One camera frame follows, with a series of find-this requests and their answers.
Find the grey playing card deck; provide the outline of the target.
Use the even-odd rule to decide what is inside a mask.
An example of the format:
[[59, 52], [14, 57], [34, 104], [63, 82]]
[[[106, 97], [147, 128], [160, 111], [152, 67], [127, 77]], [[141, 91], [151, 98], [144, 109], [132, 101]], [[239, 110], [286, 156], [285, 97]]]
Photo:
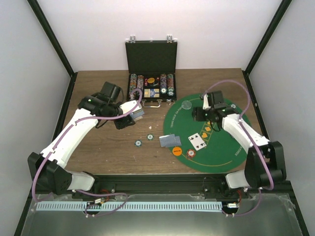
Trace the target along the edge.
[[144, 115], [144, 111], [143, 110], [139, 110], [139, 111], [136, 111], [136, 112], [133, 112], [133, 113], [130, 114], [131, 118], [134, 121], [142, 119], [143, 115]]

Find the four of clubs card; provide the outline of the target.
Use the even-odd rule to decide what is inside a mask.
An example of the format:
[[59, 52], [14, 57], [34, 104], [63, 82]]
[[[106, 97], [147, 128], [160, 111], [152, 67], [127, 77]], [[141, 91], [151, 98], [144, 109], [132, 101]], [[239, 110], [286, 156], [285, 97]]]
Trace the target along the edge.
[[189, 136], [188, 140], [190, 141], [190, 143], [192, 144], [196, 151], [199, 151], [200, 149], [206, 147], [205, 142], [198, 133]]

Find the blue poker chip stack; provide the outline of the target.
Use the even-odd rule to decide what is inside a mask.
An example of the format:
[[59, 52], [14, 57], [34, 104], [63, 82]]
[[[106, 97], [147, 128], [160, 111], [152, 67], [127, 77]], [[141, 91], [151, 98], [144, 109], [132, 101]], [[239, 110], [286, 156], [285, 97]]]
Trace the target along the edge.
[[140, 146], [142, 146], [142, 141], [141, 140], [136, 140], [134, 144], [135, 144], [136, 147], [140, 147]]

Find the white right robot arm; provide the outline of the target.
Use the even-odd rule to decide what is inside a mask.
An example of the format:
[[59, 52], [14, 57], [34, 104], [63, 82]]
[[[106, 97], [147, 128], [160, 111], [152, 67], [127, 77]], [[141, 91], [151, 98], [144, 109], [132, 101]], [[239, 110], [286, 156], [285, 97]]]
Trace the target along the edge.
[[218, 125], [234, 138], [247, 153], [245, 168], [229, 173], [219, 185], [219, 193], [230, 198], [237, 188], [274, 189], [275, 183], [286, 180], [284, 148], [278, 141], [270, 141], [257, 133], [235, 108], [228, 106], [222, 91], [204, 93], [201, 107], [194, 107], [194, 121], [208, 121]]

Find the red poker chip stack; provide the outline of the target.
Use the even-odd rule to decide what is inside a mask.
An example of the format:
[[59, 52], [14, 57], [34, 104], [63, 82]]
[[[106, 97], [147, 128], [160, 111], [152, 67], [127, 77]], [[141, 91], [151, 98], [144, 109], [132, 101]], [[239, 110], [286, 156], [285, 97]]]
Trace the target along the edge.
[[194, 149], [188, 149], [186, 152], [187, 159], [193, 159], [196, 156], [196, 151]]

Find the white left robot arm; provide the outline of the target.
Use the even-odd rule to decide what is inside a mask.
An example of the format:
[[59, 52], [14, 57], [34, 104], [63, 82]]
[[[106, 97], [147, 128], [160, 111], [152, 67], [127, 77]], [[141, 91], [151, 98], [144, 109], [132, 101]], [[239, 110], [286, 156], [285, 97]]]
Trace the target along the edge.
[[142, 91], [131, 92], [131, 100], [117, 102], [122, 89], [105, 82], [101, 91], [85, 96], [69, 123], [55, 140], [40, 153], [31, 153], [28, 164], [32, 176], [31, 193], [35, 201], [36, 187], [42, 186], [49, 192], [60, 195], [66, 191], [82, 192], [94, 199], [100, 194], [100, 185], [94, 175], [87, 172], [67, 171], [65, 167], [83, 138], [99, 123], [112, 120], [117, 129], [135, 124], [134, 114], [142, 112]]

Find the clear dealer button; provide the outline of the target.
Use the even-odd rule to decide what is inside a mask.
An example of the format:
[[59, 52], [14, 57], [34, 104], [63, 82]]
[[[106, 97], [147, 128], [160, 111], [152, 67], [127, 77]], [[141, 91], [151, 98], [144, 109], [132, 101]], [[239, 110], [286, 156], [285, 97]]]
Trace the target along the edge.
[[189, 101], [189, 100], [185, 100], [185, 101], [182, 102], [181, 107], [184, 110], [190, 110], [192, 108], [192, 102]]

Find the orange big blind button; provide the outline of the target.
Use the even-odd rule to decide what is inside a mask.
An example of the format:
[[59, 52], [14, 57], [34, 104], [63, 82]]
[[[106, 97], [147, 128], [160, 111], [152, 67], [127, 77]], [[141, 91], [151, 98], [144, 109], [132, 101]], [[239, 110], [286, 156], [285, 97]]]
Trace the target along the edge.
[[174, 156], [180, 156], [182, 155], [182, 149], [180, 147], [173, 147], [172, 153]]

